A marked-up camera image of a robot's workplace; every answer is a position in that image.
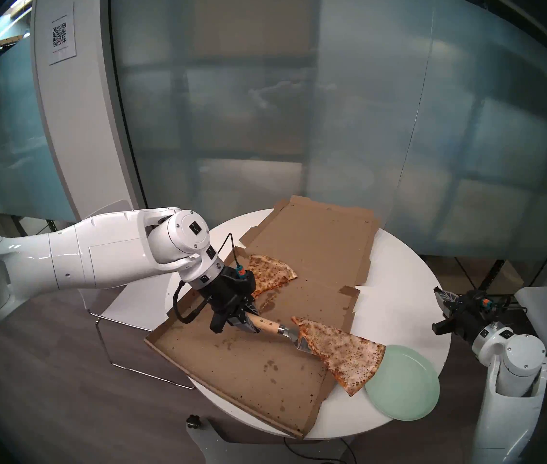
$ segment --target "round table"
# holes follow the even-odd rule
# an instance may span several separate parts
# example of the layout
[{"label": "round table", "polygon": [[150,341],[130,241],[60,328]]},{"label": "round table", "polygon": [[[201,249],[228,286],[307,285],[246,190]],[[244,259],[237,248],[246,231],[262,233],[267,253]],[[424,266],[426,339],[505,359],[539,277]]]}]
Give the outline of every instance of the round table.
[{"label": "round table", "polygon": [[[210,231],[211,244],[218,249],[228,233],[233,234],[236,246],[251,227],[257,226],[272,209],[244,214],[216,226]],[[220,253],[223,259],[231,250],[230,240]],[[370,271],[355,304],[355,318],[351,333],[371,341],[399,344],[412,348],[426,357],[441,373],[450,351],[451,336],[436,336],[432,323],[443,315],[432,291],[439,286],[430,268],[415,252],[387,231],[379,229],[370,254]],[[172,308],[172,295],[179,283],[173,274],[166,293],[166,312]],[[205,397],[232,417],[261,431],[286,435],[261,420],[222,399],[198,382],[194,385]],[[368,399],[365,389],[353,397],[338,385],[323,401],[314,427],[306,439],[334,439],[382,426],[391,419],[381,414]]]}]

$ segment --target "green plate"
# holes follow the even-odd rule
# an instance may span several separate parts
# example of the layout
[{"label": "green plate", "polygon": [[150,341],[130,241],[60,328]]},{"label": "green plate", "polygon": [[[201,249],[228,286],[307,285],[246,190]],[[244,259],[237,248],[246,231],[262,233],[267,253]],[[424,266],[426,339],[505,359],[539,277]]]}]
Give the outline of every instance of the green plate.
[{"label": "green plate", "polygon": [[428,359],[413,349],[390,345],[377,373],[365,383],[376,408],[392,419],[415,421],[439,401],[439,375]]}]

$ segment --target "pizza box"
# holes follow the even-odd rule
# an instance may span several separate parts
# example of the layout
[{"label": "pizza box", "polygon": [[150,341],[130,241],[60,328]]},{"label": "pizza box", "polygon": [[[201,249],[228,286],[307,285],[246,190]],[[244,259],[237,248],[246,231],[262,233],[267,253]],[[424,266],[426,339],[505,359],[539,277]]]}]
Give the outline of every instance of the pizza box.
[{"label": "pizza box", "polygon": [[[353,308],[367,279],[378,220],[370,210],[318,203],[301,196],[278,202],[271,214],[241,238],[236,248],[246,267],[251,254],[287,263],[297,279],[256,299],[262,316],[293,326],[305,317],[350,332]],[[232,253],[226,259],[233,260]],[[202,302],[190,290],[178,306],[183,315]],[[267,424],[303,438],[320,405],[336,385],[314,355],[297,351],[282,337],[247,333],[226,325],[209,329],[213,312],[205,307],[190,324],[174,311],[146,343],[189,377]]]}]

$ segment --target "glass partition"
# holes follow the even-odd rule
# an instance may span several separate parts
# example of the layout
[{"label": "glass partition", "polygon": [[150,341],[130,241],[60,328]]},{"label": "glass partition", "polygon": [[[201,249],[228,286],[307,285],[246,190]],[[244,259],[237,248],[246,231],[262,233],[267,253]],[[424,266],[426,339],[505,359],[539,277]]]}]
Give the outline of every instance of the glass partition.
[{"label": "glass partition", "polygon": [[482,2],[112,0],[149,206],[215,226],[302,194],[419,253],[535,266],[547,48]]},{"label": "glass partition", "polygon": [[28,38],[0,56],[0,213],[76,220],[44,135]]}]

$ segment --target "pizza crust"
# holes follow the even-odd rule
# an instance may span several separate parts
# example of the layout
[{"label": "pizza crust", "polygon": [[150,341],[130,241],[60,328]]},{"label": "pizza crust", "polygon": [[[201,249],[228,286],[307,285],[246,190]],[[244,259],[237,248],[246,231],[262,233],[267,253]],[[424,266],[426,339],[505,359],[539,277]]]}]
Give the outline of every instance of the pizza crust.
[{"label": "pizza crust", "polygon": [[292,316],[291,320],[299,326],[299,338],[306,340],[349,396],[374,376],[383,361],[383,344],[309,319]]}]

